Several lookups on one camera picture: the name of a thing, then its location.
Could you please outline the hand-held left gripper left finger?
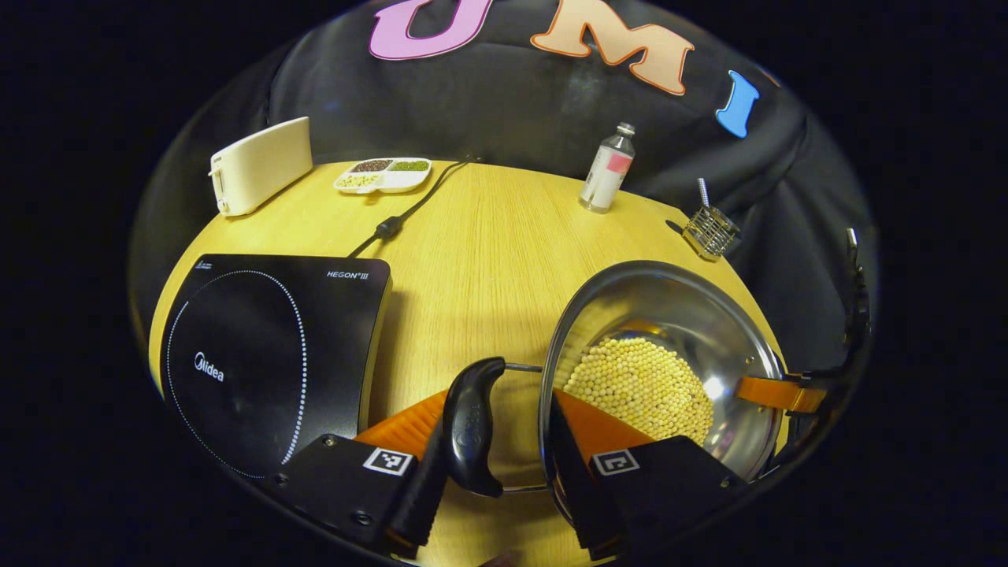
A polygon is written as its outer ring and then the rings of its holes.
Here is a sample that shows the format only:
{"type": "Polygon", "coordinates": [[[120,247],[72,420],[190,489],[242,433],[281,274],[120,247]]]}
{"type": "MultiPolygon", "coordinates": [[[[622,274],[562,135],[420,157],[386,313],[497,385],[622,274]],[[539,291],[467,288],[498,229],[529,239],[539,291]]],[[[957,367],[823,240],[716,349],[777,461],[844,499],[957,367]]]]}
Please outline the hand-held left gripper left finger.
{"type": "Polygon", "coordinates": [[[339,539],[413,559],[447,483],[438,448],[446,399],[422,399],[353,439],[320,435],[272,474],[272,498],[339,539]]]}

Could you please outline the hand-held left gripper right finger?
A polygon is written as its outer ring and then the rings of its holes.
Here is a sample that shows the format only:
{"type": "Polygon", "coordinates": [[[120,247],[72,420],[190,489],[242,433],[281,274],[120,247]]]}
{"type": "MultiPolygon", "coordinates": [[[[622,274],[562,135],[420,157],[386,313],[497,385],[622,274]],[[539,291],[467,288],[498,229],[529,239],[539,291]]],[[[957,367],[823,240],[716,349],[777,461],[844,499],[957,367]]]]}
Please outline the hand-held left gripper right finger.
{"type": "Polygon", "coordinates": [[[589,402],[552,391],[558,501],[593,560],[655,551],[734,509],[749,487],[690,438],[652,440],[589,402]]]}

